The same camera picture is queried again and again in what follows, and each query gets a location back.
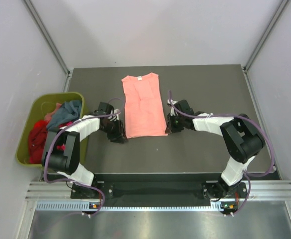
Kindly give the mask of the salmon pink t shirt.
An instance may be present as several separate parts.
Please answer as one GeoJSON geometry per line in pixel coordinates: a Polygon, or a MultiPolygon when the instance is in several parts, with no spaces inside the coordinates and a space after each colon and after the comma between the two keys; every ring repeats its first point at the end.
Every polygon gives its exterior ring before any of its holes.
{"type": "Polygon", "coordinates": [[[127,138],[167,136],[159,75],[126,76],[122,85],[127,138]]]}

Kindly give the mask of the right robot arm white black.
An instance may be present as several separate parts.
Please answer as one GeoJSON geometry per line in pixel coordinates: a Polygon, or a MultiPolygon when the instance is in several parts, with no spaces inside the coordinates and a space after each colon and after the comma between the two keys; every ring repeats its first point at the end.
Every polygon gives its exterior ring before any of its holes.
{"type": "Polygon", "coordinates": [[[259,131],[248,122],[248,116],[213,116],[212,113],[194,112],[186,100],[168,99],[171,107],[167,115],[166,133],[179,133],[184,129],[221,136],[230,155],[218,182],[205,190],[209,198],[230,197],[242,181],[244,172],[265,146],[259,131]]]}

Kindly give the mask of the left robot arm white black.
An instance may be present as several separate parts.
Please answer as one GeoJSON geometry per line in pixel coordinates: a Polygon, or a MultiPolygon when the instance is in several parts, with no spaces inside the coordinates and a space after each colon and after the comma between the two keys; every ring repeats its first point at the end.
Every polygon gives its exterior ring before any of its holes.
{"type": "Polygon", "coordinates": [[[47,183],[72,182],[82,188],[87,197],[105,195],[97,184],[95,175],[80,163],[80,145],[91,134],[102,131],[113,143],[125,144],[128,139],[119,115],[121,109],[100,102],[99,108],[82,116],[68,126],[51,128],[42,154],[43,178],[47,183]]]}

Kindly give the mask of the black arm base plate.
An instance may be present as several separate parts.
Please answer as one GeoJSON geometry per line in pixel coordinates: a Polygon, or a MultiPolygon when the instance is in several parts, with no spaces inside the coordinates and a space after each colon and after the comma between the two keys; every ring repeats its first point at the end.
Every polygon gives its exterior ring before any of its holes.
{"type": "Polygon", "coordinates": [[[247,187],[245,183],[240,183],[234,188],[225,191],[218,182],[199,181],[152,181],[152,182],[94,182],[93,187],[103,191],[109,199],[121,198],[130,195],[146,196],[167,196],[181,195],[194,196],[198,199],[234,198],[235,194],[245,197],[247,187]]]}

